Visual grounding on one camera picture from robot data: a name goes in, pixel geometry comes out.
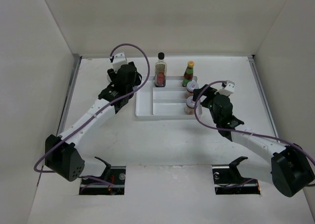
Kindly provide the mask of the orange label spice jar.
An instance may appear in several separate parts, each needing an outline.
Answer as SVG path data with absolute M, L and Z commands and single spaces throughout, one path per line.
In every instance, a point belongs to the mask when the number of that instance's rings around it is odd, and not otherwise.
M 196 102 L 193 100 L 193 96 L 189 96 L 186 100 L 184 112 L 188 115 L 193 115 L 196 107 Z
M 196 82 L 196 81 L 189 81 L 187 83 L 187 86 L 186 86 L 186 93 L 185 93 L 185 97 L 188 98 L 190 96 L 193 96 L 193 91 L 195 89 L 199 89 L 199 84 Z

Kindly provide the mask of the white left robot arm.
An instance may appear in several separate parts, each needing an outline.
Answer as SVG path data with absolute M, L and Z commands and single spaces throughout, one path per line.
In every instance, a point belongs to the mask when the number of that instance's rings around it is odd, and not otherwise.
M 90 109 L 69 129 L 58 136 L 50 135 L 45 141 L 45 165 L 69 182 L 85 176 L 93 176 L 100 184 L 110 180 L 106 169 L 109 164 L 97 156 L 86 155 L 87 140 L 128 103 L 142 76 L 134 62 L 122 65 L 118 71 L 109 69 L 108 74 L 111 83 Z

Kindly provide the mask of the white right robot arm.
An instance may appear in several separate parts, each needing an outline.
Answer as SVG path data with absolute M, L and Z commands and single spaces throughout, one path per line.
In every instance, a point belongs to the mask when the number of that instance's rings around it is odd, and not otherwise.
M 269 167 L 266 170 L 250 166 L 240 166 L 247 157 L 239 157 L 229 164 L 228 176 L 233 182 L 245 178 L 258 179 L 273 184 L 284 196 L 292 197 L 305 187 L 315 185 L 312 167 L 315 160 L 299 145 L 283 139 L 253 132 L 243 121 L 233 115 L 230 95 L 235 84 L 221 81 L 222 88 L 217 90 L 211 84 L 193 91 L 195 107 L 209 109 L 214 129 L 231 142 L 242 145 L 262 159 Z

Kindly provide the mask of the red chili sauce bottle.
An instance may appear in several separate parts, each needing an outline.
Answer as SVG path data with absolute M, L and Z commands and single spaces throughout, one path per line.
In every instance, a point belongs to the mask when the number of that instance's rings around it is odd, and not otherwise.
M 183 80 L 182 80 L 182 86 L 186 87 L 187 84 L 192 81 L 193 79 L 193 68 L 194 68 L 194 62 L 189 61 L 185 70 L 185 73 L 183 75 Z

